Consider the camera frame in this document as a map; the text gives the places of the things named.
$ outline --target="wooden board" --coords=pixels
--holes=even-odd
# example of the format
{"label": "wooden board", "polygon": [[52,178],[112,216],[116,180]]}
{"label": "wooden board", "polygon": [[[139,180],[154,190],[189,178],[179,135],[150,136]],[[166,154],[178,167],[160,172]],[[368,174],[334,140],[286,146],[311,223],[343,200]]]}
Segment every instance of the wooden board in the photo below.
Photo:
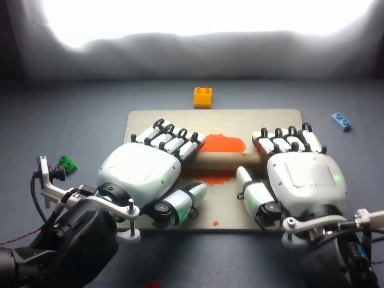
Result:
{"label": "wooden board", "polygon": [[[133,111],[128,117],[124,143],[130,142],[131,134],[140,134],[160,118],[190,132],[238,137],[245,143],[247,153],[257,153],[251,140],[252,132],[260,131],[262,127],[266,127],[268,131],[291,125],[299,128],[302,124],[300,111],[295,109]],[[176,188],[193,182],[196,182],[193,178],[182,178]],[[247,214],[243,201],[236,198],[239,192],[236,179],[223,185],[209,186],[203,203],[198,207],[199,216],[196,219],[188,218],[181,225],[170,226],[169,229],[259,230],[258,225]],[[119,223],[118,227],[121,230],[129,229],[129,222]],[[152,225],[152,219],[146,215],[136,221],[136,227],[156,229]]]}

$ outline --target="white robotic hand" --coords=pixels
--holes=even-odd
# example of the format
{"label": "white robotic hand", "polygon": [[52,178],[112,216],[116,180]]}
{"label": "white robotic hand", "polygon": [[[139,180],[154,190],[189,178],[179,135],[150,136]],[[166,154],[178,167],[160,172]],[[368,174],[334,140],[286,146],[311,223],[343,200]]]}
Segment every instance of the white robotic hand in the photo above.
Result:
{"label": "white robotic hand", "polygon": [[310,124],[304,123],[299,131],[293,126],[276,128],[274,134],[262,128],[253,133],[252,140],[267,161],[269,189],[239,167],[238,199],[244,198],[249,215],[262,229],[288,216],[308,221],[337,215],[340,220],[347,199],[344,177],[336,162],[325,155],[326,147]]}
{"label": "white robotic hand", "polygon": [[205,139],[203,134],[157,120],[139,136],[132,134],[131,143],[120,146],[104,161],[97,178],[100,196],[122,206],[132,198],[141,213],[159,227],[181,223],[196,211],[207,187],[194,183],[176,191],[173,188],[182,164],[195,156]]}

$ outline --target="yellow lego block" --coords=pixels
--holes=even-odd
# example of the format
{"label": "yellow lego block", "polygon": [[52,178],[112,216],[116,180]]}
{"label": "yellow lego block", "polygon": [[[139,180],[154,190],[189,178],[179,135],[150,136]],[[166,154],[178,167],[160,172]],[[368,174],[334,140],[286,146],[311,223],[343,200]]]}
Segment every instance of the yellow lego block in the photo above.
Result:
{"label": "yellow lego block", "polygon": [[212,88],[196,87],[193,94],[193,107],[195,108],[211,108],[212,105]]}

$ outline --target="orange play dough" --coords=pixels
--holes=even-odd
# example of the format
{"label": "orange play dough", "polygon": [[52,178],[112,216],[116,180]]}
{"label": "orange play dough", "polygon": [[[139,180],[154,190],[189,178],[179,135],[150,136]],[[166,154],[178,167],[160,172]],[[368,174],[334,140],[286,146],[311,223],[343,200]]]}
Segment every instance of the orange play dough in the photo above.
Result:
{"label": "orange play dough", "polygon": [[[246,149],[244,142],[240,138],[226,137],[222,134],[210,134],[207,136],[200,152],[238,152],[242,153]],[[208,185],[223,184],[235,177],[236,171],[224,170],[204,170],[197,174],[193,172],[193,177],[204,181]]]}

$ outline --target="robotic hand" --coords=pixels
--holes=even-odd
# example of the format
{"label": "robotic hand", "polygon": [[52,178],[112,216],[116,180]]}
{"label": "robotic hand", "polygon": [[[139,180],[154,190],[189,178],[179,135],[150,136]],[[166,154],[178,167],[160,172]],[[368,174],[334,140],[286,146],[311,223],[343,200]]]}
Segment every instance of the robotic hand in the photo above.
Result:
{"label": "robotic hand", "polygon": [[[53,185],[53,179],[65,180],[63,167],[51,169],[45,156],[38,157],[31,192],[44,224],[29,247],[0,248],[1,287],[81,288],[115,255],[116,236],[131,243],[140,240],[134,226],[140,215],[152,217],[158,227],[196,217],[206,185],[173,188],[181,166],[204,141],[202,134],[159,119],[108,156],[98,171],[97,188],[81,185],[67,191]],[[36,200],[35,179],[40,179],[47,208],[56,203],[48,219]],[[68,211],[56,220],[64,208]],[[124,220],[130,221],[131,229],[117,232],[116,222]]]}
{"label": "robotic hand", "polygon": [[[276,128],[274,134],[263,128],[252,140],[267,162],[268,187],[239,167],[238,199],[261,229],[280,220],[283,245],[308,250],[302,268],[309,286],[378,287],[370,262],[371,232],[383,233],[372,228],[384,224],[384,212],[363,209],[354,221],[344,218],[343,174],[311,125],[304,123],[299,131]],[[355,232],[363,232],[362,242]]]}

